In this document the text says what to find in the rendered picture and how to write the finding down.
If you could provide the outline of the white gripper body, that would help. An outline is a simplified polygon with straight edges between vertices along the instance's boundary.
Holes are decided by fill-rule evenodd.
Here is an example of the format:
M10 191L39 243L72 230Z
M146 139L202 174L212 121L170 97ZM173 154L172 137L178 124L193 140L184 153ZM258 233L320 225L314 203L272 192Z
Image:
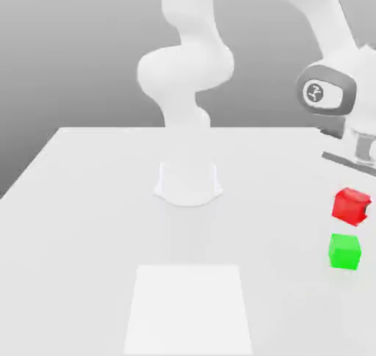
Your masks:
M342 186L376 186L376 168L360 165L347 158L324 151L321 177L330 184Z

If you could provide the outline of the small red cube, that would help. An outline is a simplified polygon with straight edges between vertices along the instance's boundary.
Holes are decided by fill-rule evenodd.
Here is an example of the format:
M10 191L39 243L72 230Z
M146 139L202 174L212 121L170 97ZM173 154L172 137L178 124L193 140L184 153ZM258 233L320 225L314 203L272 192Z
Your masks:
M358 226L368 217L366 210L371 203L372 199L368 194L345 187L335 195L332 216Z

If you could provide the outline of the small green cube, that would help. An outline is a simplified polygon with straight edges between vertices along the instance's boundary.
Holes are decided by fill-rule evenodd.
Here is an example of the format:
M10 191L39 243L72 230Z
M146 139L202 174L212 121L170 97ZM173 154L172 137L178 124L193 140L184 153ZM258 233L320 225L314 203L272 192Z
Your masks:
M361 259L361 245L355 235L333 233L328 249L330 266L356 270Z

